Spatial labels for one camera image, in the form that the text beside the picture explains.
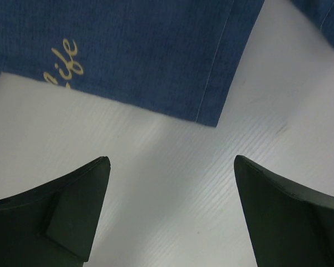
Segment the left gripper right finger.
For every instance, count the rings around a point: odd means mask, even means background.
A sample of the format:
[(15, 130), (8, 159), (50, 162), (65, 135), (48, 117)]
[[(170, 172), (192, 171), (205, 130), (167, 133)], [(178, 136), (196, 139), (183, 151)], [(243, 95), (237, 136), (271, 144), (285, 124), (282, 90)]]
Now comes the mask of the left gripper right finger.
[(234, 160), (243, 214), (258, 266), (334, 266), (334, 197)]

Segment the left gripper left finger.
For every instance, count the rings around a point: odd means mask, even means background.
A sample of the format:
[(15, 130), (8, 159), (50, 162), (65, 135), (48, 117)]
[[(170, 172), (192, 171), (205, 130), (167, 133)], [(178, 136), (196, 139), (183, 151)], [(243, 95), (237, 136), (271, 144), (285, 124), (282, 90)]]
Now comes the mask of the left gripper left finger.
[(0, 266), (88, 262), (111, 170), (99, 157), (77, 170), (0, 200)]

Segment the blue cloth placemat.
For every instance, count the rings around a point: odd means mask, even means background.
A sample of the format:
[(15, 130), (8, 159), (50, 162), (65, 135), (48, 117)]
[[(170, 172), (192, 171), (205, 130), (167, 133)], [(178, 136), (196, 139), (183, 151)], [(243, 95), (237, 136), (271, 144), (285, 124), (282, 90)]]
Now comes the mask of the blue cloth placemat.
[(0, 73), (215, 127), (263, 1), (0, 1)]

